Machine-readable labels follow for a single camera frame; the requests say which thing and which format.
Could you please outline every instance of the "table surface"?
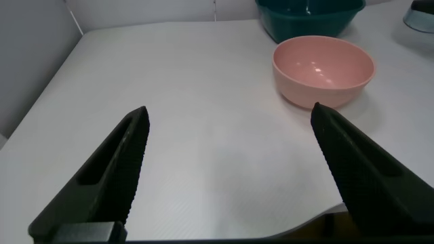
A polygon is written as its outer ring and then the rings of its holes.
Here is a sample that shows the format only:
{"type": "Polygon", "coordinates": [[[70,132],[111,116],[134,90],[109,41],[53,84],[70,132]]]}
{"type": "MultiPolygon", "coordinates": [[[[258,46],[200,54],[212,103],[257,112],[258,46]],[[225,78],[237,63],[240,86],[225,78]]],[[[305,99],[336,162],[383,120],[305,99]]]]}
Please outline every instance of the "table surface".
{"type": "MultiPolygon", "coordinates": [[[[403,24],[410,3],[366,7],[342,35],[378,70],[340,112],[434,186],[434,37],[403,24]]],[[[309,111],[275,90],[275,47],[257,20],[86,34],[0,151],[0,242],[31,243],[31,221],[142,105],[128,239],[266,237],[340,204],[309,111]]]]}

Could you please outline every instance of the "wall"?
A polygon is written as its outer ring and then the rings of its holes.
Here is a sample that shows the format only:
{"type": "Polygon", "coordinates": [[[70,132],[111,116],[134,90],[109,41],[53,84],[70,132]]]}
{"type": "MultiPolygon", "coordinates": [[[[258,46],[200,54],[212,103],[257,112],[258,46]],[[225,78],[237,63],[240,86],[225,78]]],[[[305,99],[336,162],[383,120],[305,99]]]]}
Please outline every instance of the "wall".
{"type": "MultiPolygon", "coordinates": [[[[84,32],[165,21],[258,18],[254,0],[66,0],[84,32]]],[[[368,5],[391,0],[366,0],[368,5]]]]}
{"type": "Polygon", "coordinates": [[[81,34],[63,0],[1,0],[0,33],[0,134],[8,138],[81,34]]]}
{"type": "Polygon", "coordinates": [[[214,21],[214,0],[66,0],[83,32],[165,21],[214,21]]]}

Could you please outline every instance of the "teal bowl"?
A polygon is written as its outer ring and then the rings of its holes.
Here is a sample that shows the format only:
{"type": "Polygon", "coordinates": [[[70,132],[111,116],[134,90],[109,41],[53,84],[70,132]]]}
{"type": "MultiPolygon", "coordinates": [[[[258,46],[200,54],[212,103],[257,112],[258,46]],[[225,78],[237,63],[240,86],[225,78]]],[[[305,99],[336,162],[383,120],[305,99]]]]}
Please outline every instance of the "teal bowl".
{"type": "Polygon", "coordinates": [[[276,43],[292,37],[337,37],[365,0],[256,0],[261,22],[276,43]]]}

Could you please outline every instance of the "pink bowl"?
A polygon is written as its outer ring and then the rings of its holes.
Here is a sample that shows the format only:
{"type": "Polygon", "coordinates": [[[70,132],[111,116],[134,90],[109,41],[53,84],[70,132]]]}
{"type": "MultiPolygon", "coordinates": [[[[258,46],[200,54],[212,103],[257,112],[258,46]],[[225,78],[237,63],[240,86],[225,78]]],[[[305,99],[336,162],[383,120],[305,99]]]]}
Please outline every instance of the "pink bowl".
{"type": "Polygon", "coordinates": [[[341,106],[356,98],[375,75],[375,64],[360,47],[332,37],[284,41],[273,56],[277,89],[291,102],[341,106]]]}

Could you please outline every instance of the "white table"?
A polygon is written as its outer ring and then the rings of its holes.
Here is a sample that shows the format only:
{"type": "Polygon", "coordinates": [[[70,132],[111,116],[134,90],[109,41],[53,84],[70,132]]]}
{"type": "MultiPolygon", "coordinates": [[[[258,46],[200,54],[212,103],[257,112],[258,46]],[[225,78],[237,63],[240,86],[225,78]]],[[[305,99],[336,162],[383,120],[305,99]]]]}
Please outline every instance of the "white table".
{"type": "MultiPolygon", "coordinates": [[[[378,72],[340,111],[434,186],[434,38],[404,26],[410,3],[367,7],[344,34],[378,72]]],[[[31,221],[142,105],[128,239],[265,237],[340,204],[309,112],[275,91],[274,49],[257,20],[86,34],[0,151],[0,243],[31,243],[31,221]]]]}

